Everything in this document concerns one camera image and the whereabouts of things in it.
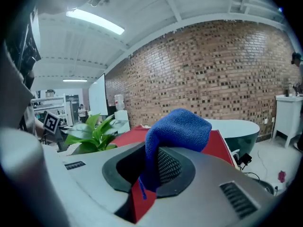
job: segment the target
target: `white shelf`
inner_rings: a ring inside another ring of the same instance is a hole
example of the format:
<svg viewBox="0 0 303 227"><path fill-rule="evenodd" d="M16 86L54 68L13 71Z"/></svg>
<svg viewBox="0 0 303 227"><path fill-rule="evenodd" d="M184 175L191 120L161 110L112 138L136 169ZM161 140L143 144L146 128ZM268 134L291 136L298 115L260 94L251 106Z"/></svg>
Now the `white shelf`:
<svg viewBox="0 0 303 227"><path fill-rule="evenodd" d="M64 107L64 104L62 104L62 105L53 105L53 106L48 106L48 107L34 108L34 111L41 111L41 110L55 109L55 108L63 108L63 107Z"/></svg>
<svg viewBox="0 0 303 227"><path fill-rule="evenodd" d="M57 96L57 97L46 97L46 98L35 98L30 100L32 103L36 102L44 102L44 101L51 101L51 100L62 100L64 99L63 96Z"/></svg>

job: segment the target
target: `blue cloth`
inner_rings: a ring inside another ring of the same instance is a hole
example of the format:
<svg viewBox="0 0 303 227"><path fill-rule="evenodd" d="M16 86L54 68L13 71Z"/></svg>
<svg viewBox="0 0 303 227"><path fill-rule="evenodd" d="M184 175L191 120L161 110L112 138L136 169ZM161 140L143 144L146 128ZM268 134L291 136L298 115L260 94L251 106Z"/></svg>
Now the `blue cloth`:
<svg viewBox="0 0 303 227"><path fill-rule="evenodd" d="M160 186L156 154L159 145L202 151L208 143L212 125L186 109L175 109L152 126L145 138L145 168L140 187L155 192Z"/></svg>

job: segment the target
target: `fluorescent light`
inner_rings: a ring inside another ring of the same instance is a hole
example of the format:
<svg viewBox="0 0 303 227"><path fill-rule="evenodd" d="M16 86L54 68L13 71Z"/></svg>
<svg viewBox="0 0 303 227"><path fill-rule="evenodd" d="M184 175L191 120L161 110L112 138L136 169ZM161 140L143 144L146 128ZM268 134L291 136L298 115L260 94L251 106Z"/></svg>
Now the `fluorescent light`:
<svg viewBox="0 0 303 227"><path fill-rule="evenodd" d="M86 79L64 79L64 82L87 82Z"/></svg>
<svg viewBox="0 0 303 227"><path fill-rule="evenodd" d="M119 27L118 25L115 25L114 23L112 23L102 17L99 17L92 13L85 12L80 9L76 9L73 12L69 11L66 13L66 16L82 19L82 20L88 21L90 23L93 23L95 25L99 25L101 27L109 29L110 31L113 31L114 33L116 33L118 35L121 35L124 32L124 29Z"/></svg>

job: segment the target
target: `black grille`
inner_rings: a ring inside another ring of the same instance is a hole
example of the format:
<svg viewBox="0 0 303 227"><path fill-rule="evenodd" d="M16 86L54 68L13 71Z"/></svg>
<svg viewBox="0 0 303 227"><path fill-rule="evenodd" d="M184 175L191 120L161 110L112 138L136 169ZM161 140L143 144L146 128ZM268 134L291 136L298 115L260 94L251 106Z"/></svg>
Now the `black grille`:
<svg viewBox="0 0 303 227"><path fill-rule="evenodd" d="M158 150L158 172L161 185L170 182L181 173L181 164L163 150Z"/></svg>
<svg viewBox="0 0 303 227"><path fill-rule="evenodd" d="M67 170L72 170L74 168L86 165L83 161L77 161L69 164L65 164Z"/></svg>
<svg viewBox="0 0 303 227"><path fill-rule="evenodd" d="M238 214L239 218L242 219L257 210L256 206L234 182L222 184L220 185L220 188Z"/></svg>

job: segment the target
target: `red object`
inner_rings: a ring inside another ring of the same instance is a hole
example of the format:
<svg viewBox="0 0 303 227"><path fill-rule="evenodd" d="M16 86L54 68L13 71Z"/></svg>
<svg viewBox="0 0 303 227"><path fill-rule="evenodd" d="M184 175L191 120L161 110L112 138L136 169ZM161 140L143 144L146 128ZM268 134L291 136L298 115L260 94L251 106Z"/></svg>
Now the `red object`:
<svg viewBox="0 0 303 227"><path fill-rule="evenodd" d="M145 135L148 129L142 126L136 126L132 128L129 132L126 132L116 138L112 143L115 143L118 147L125 146L128 144L139 143L145 141ZM221 134L219 131L211 131L209 141L207 146L201 151L204 154L212 155L222 160L225 160L232 166L234 163L232 161L232 157L227 148L228 146L225 144ZM137 181L132 187L132 197L134 203L133 215L135 217L135 221L138 222L140 218L150 209L156 200L156 193L151 192L149 190L144 190L147 196L147 199L143 199L143 195L139 186L139 181Z"/></svg>
<svg viewBox="0 0 303 227"><path fill-rule="evenodd" d="M278 173L278 180L280 181L280 182L285 182L285 177L286 177L286 172L284 172L284 171L280 171L279 173Z"/></svg>

